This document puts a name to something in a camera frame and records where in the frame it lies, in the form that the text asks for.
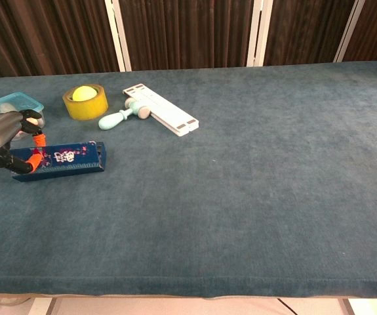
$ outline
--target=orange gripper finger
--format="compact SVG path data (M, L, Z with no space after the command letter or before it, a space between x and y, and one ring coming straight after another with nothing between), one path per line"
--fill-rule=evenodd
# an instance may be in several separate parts
M35 146L46 146L45 135L43 133L41 133L40 135L33 136L32 138L35 142Z
M34 153L26 163L29 163L32 165L32 171L31 173L35 172L35 170L38 168L38 165L43 160L43 155L41 153Z

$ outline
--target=white ruler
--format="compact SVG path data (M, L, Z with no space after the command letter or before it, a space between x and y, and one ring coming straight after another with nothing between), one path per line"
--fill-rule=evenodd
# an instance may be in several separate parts
M144 84L129 87L123 90L123 93L133 97L135 100L146 101L153 118L179 137L199 127L199 121L193 116L153 92Z

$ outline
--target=blue plastic container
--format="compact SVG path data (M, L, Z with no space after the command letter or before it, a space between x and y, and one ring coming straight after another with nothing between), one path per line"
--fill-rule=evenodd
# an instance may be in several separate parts
M16 92L9 94L7 96L0 98L0 113L11 112L13 110L35 110L42 115L42 118L38 119L38 126L41 128L45 125L45 119L43 115L44 106L42 103L34 100L32 97L29 97L27 94L22 92ZM25 137L27 133L20 131L13 140L19 140Z

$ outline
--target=table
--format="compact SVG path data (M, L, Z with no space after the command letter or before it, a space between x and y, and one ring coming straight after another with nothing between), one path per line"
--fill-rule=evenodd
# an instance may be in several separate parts
M200 128L74 121L61 96L88 83L109 114L144 83ZM0 78L15 91L49 144L104 141L107 165L0 169L0 293L377 297L377 62Z

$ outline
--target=yellow ball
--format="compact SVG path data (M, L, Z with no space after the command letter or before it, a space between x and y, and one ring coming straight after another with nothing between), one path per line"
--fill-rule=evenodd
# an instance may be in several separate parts
M78 87L71 96L74 101L90 100L98 94L96 89L93 87L88 87L87 85L82 85Z

